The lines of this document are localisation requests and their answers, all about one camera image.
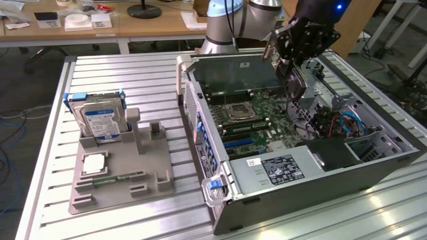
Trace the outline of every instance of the gray 3d printed holder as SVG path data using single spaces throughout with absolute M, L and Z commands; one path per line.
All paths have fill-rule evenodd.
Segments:
M 166 128 L 159 122 L 139 128 L 141 109 L 126 110 L 131 131 L 121 141 L 98 145 L 94 137 L 79 139 L 69 212 L 85 213 L 175 192 Z M 97 156 L 102 168 L 85 171 Z

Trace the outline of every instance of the black lamp base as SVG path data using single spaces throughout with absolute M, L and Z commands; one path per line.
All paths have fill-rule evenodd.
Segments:
M 162 15 L 162 9 L 149 4 L 146 4 L 146 9 L 143 9 L 143 5 L 138 4 L 129 7 L 127 13 L 139 19 L 154 19 Z

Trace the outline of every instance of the blue hard drive label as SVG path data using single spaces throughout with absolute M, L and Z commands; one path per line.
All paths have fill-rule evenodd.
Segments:
M 113 109 L 87 111 L 85 113 L 94 137 L 101 140 L 115 139 L 121 135 L 119 125 Z
M 285 184 L 305 178 L 305 174 L 293 158 L 293 155 L 279 156 L 263 160 L 261 163 L 274 185 Z

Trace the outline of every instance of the motherboard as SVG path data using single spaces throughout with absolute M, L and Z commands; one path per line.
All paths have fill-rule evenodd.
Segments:
M 207 102 L 230 160 L 294 148 L 302 141 L 286 98 L 273 90 L 211 94 Z

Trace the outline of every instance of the metal slotted surface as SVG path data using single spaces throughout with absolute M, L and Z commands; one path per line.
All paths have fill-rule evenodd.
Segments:
M 53 110 L 55 115 L 51 116 L 53 122 L 58 124 L 47 129 L 50 139 L 43 140 L 43 144 L 47 141 L 51 147 L 43 148 L 42 145 L 41 155 L 46 153 L 47 156 L 39 157 L 38 161 L 38 167 L 41 164 L 45 169 L 38 171 L 37 167 L 30 188 L 30 192 L 39 198 L 27 199 L 17 239 L 427 239 L 426 156 L 361 193 L 234 233 L 213 235 L 210 213 L 175 93 L 177 57 L 193 53 L 79 57 L 75 63 L 66 64 L 70 66 L 69 74 L 62 76 L 65 79 L 61 81 L 65 87 L 59 87 L 57 93 L 61 101 L 65 89 L 71 93 L 99 93 L 123 88 L 129 107 L 141 109 L 139 126 L 147 126 L 150 121 L 162 121 L 166 126 L 177 193 L 121 208 L 70 215 L 79 127 L 73 114 L 59 102 L 58 108 Z M 426 129 L 381 92 L 373 90 L 370 83 L 339 57 L 330 55 L 329 59 L 413 134 L 427 143 Z M 326 72 L 325 80 L 339 93 L 349 92 L 330 72 Z M 38 178 L 42 179 L 39 185 L 35 184 Z

